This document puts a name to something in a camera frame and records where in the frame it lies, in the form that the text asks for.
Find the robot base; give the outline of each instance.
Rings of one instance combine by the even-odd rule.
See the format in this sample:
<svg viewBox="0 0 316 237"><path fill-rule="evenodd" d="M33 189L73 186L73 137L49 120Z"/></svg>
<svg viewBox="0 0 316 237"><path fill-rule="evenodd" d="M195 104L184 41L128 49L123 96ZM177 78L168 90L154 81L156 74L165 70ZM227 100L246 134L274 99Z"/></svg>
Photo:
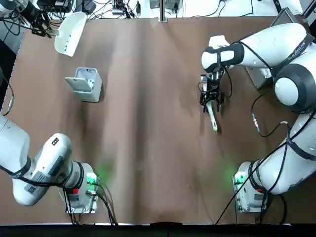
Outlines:
<svg viewBox="0 0 316 237"><path fill-rule="evenodd" d="M96 213L98 196L90 196L86 191L98 192L98 186L91 183L99 183L100 177L96 176L89 164L82 163L82 166L84 169L84 178L81 187L79 189L67 190L71 213Z"/></svg>
<svg viewBox="0 0 316 237"><path fill-rule="evenodd" d="M242 186L244 181L248 178L248 169L250 162L244 162L238 169L238 172L233 176L234 194ZM250 181L247 180L245 185L235 197L238 212L261 212L261 204L263 200L263 193L255 190Z"/></svg>

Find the white floor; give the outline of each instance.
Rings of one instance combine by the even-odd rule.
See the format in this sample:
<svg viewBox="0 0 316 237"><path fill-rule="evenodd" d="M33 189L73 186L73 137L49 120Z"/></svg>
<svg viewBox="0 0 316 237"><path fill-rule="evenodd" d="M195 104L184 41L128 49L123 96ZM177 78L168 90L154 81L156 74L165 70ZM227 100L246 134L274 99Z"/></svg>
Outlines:
<svg viewBox="0 0 316 237"><path fill-rule="evenodd" d="M106 7L104 3L108 0L96 0L100 4L97 3L97 8L94 12L96 14L100 14L112 8L112 5L109 4ZM159 16L159 9L150 9L149 0L139 0L141 4L141 14L138 15L138 18L154 18ZM273 0L226 0L225 3L223 1L219 2L219 0L180 0L180 6L178 11L178 17L192 17L196 15L209 15L210 17L218 17L220 16L242 16L252 12L251 2L253 5L253 14L249 14L248 16L277 16L277 10L273 3ZM290 10L294 14L301 14L302 7L300 4L300 0L279 0L281 7L289 7ZM130 0L129 6L131 9L134 9L136 6L137 0ZM171 10L167 10L169 13L166 13L166 17L173 18L176 17ZM113 16L109 11L103 14L105 18L117 18L118 16ZM12 27L13 32L17 32L17 27ZM11 33L8 34L5 39L5 43L14 51L18 52L20 42L23 37L23 30L21 30L21 34L19 36L14 36ZM4 27L3 23L0 23L0 39L4 40L4 37L7 33L7 29Z"/></svg>

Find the barcode sticker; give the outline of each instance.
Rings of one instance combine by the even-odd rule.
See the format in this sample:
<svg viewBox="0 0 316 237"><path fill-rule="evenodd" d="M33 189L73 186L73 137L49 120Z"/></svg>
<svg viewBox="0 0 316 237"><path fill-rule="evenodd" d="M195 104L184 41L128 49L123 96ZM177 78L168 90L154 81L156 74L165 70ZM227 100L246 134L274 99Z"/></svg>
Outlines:
<svg viewBox="0 0 316 237"><path fill-rule="evenodd" d="M47 177L46 175L44 175L42 172L37 172L33 178L31 179L32 181L36 181L36 182L49 182L49 177ZM38 192L40 192L41 190L45 189L45 187L39 187L39 186L34 186L31 184L27 184L24 187L24 190L29 192L32 195L36 195Z"/></svg>

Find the wire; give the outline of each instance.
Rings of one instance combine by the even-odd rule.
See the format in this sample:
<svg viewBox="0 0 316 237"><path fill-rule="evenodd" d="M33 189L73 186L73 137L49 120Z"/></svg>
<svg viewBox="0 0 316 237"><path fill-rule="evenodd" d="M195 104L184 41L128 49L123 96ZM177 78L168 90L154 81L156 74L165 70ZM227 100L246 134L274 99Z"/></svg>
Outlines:
<svg viewBox="0 0 316 237"><path fill-rule="evenodd" d="M5 42L7 36L9 35L9 33L10 33L11 29L12 29L12 26L13 26L13 24L12 24L12 25L10 26L10 28L8 29L8 32L6 33L6 35L5 35L4 39L3 39L3 42Z"/></svg>
<svg viewBox="0 0 316 237"><path fill-rule="evenodd" d="M247 15L250 15L250 14L253 14L253 13L252 12L251 13L247 13L247 14L244 14L244 15L239 16L239 17L247 16Z"/></svg>
<svg viewBox="0 0 316 237"><path fill-rule="evenodd" d="M274 184L271 186L271 188L269 188L269 190L263 194L263 199L262 199L262 204L261 204L261 212L260 212L260 216L259 216L260 224L262 223L262 221L263 221L263 216L264 216L265 213L266 213L266 212L263 212L263 208L264 208L264 205L265 205L267 196L268 196L268 194L275 188L275 186L277 185L278 180L280 179L280 176L281 176L281 174L282 174L282 171L283 171L283 168L284 168L284 163L285 163L286 152L287 152L287 143L285 144L283 159L282 159L281 167L280 167L280 170L279 170L279 172L278 172L276 181L275 181Z"/></svg>
<svg viewBox="0 0 316 237"><path fill-rule="evenodd" d="M5 112L5 114L3 114L3 116L6 116L10 113L11 109L12 109L12 106L13 106L13 103L14 103L14 92L13 92L13 88L10 84L10 82L5 78L5 76L3 75L3 79L4 81L8 84L10 90L11 90L11 99L9 101L9 104L8 104L8 108L7 108L7 111Z"/></svg>
<svg viewBox="0 0 316 237"><path fill-rule="evenodd" d="M226 69L226 67L224 67L224 69L225 69L225 72L227 73L228 78L229 78L229 83L230 83L230 85L231 85L231 93L230 93L228 96L226 96L224 93L223 93L223 95L224 95L226 98L231 98L231 96L232 96L232 94L233 94L232 78L231 78L231 75L229 75L229 72L228 72L228 70Z"/></svg>
<svg viewBox="0 0 316 237"><path fill-rule="evenodd" d="M96 193L96 195L102 200L102 202L105 204L107 210L108 210L108 214L109 214L109 219L111 224L114 223L116 226L118 226L118 222L116 221L116 219L113 217L111 210L109 208L108 202L104 199L104 197L102 195L100 195L99 193Z"/></svg>
<svg viewBox="0 0 316 237"><path fill-rule="evenodd" d="M64 192L64 197L65 197L65 200L66 200L66 190L63 189L63 192ZM71 207L70 207L70 202L69 202L69 209L68 209L68 205L66 204L66 211L68 213L68 215L70 216L70 219L71 219L71 223L74 225L74 220L73 220L73 216L71 215Z"/></svg>
<svg viewBox="0 0 316 237"><path fill-rule="evenodd" d="M256 104L256 102L257 102L262 96L266 95L268 92L269 92L269 91L266 91L266 92L264 92L263 94L259 95L259 96L253 101L253 103L252 103L252 105L251 105L251 115L252 115L253 121L254 121L254 123L255 123L255 126L256 126L256 128L257 128L257 132L258 132L258 134L259 134L261 137L269 137L269 136L272 135L272 134L277 130L277 128L280 127L280 125L282 125L282 124L287 124L287 125L288 125L287 122L282 121L282 122L278 123L277 126L275 126L274 129L272 129L272 131L269 132L268 134L266 134L266 135L262 135L262 134L261 134L260 128L259 128L259 125L258 125L258 122L257 122L257 119L256 119L256 116L255 116L255 114L254 114L254 112L253 112L253 108L254 108L254 105Z"/></svg>
<svg viewBox="0 0 316 237"><path fill-rule="evenodd" d="M247 13L247 14L244 14L244 15L242 15L242 16L239 16L239 17L247 16L247 15L250 15L250 14L253 15L253 4L252 4L252 0L251 0L251 12L250 12L250 13Z"/></svg>
<svg viewBox="0 0 316 237"><path fill-rule="evenodd" d="M219 6L220 6L220 4L221 4L222 1L223 1L223 0L220 0L220 1L218 2L217 8L216 8L216 10L215 10L213 13L208 14L208 15L205 15L205 16L200 16L200 15L191 16L191 18L192 18L192 17L206 17L206 16L214 15L214 14L217 12L217 10L218 10L218 8L219 8Z"/></svg>
<svg viewBox="0 0 316 237"><path fill-rule="evenodd" d="M245 44L244 42L242 42L242 41L235 41L235 42L233 42L232 44L235 44L235 43L240 43L240 44L242 44L242 45L244 45L246 48L248 48L257 58L259 58L259 60L261 61L261 62L263 62L263 64L267 67L267 68L269 68L270 70L271 70L271 67L267 64L267 62L265 61L265 60L263 60L263 58L262 57L260 57L252 48L250 48L247 44Z"/></svg>
<svg viewBox="0 0 316 237"><path fill-rule="evenodd" d="M222 7L222 9L219 11L218 16L220 16L220 14L221 14L222 10L223 10L223 9L224 9L224 7L226 6L226 0L225 0L225 1L223 0L223 2L224 2L224 6L223 6L223 7Z"/></svg>
<svg viewBox="0 0 316 237"><path fill-rule="evenodd" d="M297 133L295 133L291 139L294 139L295 137L297 137L304 129L305 127L308 125L308 123L313 119L314 115L316 113L316 107L314 108L314 111L312 112L312 114L310 115L310 117L307 119L307 121L304 123L304 125L300 128L300 130L298 130ZM237 194L240 192L240 190L242 189L242 187L245 185L245 183L249 180L250 176L253 175L254 172L256 172L256 170L259 168L259 166L267 159L269 158L274 152L276 152L278 149L280 149L281 147L285 146L286 143L281 144L280 146L278 146L277 148L275 148L273 151L271 151L265 158L263 158L259 164L253 169L253 171L248 175L248 177L246 178L246 180L244 181L244 183L241 185L241 187L237 190L237 192L233 195L233 197L231 198L231 200L228 202L228 204L226 205L226 207L224 208L222 214L220 215L220 217L218 218L218 220L216 221L215 225L218 224L218 222L221 220L222 216L224 215L224 213L226 212L227 208L229 207L229 205L231 204L231 202L234 200L234 198L237 196Z"/></svg>
<svg viewBox="0 0 316 237"><path fill-rule="evenodd" d="M13 34L13 35L15 35L15 36L18 36L18 35L20 34L21 21L22 21L22 18L20 18L20 21L19 21L19 24L18 24L18 26L19 26L19 28L18 28L18 33L14 33L14 32L11 31L11 28L12 28L12 26L14 25L13 22L12 22L12 25L11 25L10 29L9 29L9 27L6 25L6 21L3 21L3 23L4 23L4 26L7 28L7 30L8 30L11 34Z"/></svg>
<svg viewBox="0 0 316 237"><path fill-rule="evenodd" d="M115 212L114 212L113 198L112 198L112 195L111 195L111 192L110 192L109 188L108 188L106 185L104 185L105 188L106 188L106 190L107 190L108 193L109 193L110 199L108 199L108 197L107 197L107 195L106 195L106 193L105 193L105 190L104 190L104 188L102 187L102 185L101 185L101 184L97 184L97 186L99 186L99 187L102 189L102 191L103 191L103 193L104 193L104 196L105 196L105 199L107 200L107 202L110 203L112 214L113 214L114 218L116 219L116 215L115 215Z"/></svg>
<svg viewBox="0 0 316 237"><path fill-rule="evenodd" d="M236 199L234 198L235 220L236 220L236 225L238 225L236 208L237 208L237 206L236 206Z"/></svg>
<svg viewBox="0 0 316 237"><path fill-rule="evenodd" d="M20 27L25 28L25 29L28 29L28 30L32 30L32 28L29 28L29 27L26 27L26 26L23 26L23 25L16 24L15 22L12 22L12 21L6 21L6 20L1 20L1 21L7 22L7 23L11 23L11 24L13 24L13 25L20 26Z"/></svg>

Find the black strap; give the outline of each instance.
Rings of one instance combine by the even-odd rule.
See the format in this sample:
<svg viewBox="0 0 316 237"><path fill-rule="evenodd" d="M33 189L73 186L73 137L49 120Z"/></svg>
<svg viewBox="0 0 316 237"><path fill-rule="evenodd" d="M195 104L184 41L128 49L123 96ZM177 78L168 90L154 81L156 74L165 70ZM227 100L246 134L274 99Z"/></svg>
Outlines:
<svg viewBox="0 0 316 237"><path fill-rule="evenodd" d="M27 157L25 165L20 170L14 172L14 173L12 171L4 168L2 165L0 165L0 169L7 172L8 175L10 175L11 179L18 179L18 178L22 177L23 175L26 174L26 172L28 172L30 170L30 168L31 168L31 159L29 157Z"/></svg>
<svg viewBox="0 0 316 237"><path fill-rule="evenodd" d="M275 77L285 65L289 64L294 59L299 57L312 42L315 42L315 38L310 34L306 34L305 38L299 43L299 45L293 50L293 52L279 65L272 68L271 74Z"/></svg>
<svg viewBox="0 0 316 237"><path fill-rule="evenodd" d="M308 159L308 160L316 160L316 156L309 154L307 152L305 152L304 150L302 150L295 142L293 142L288 136L286 139L286 143L290 146L290 148L292 148L292 150L298 154L300 157L304 158L304 159Z"/></svg>
<svg viewBox="0 0 316 237"><path fill-rule="evenodd" d="M68 176L64 179L63 182L61 182L63 184L63 186L66 185L66 183L68 182L68 180L70 179L70 176L71 174L73 173L73 170L74 170L74 164L71 162L71 169L70 169L70 172L68 174Z"/></svg>
<svg viewBox="0 0 316 237"><path fill-rule="evenodd" d="M84 169L83 169L83 166L82 166L82 164L80 162L77 162L77 161L74 161L74 162L76 162L79 165L79 168L80 168L80 176L79 176L78 182L74 186L74 188L79 189L81 187L81 185L82 185L82 182L83 182Z"/></svg>

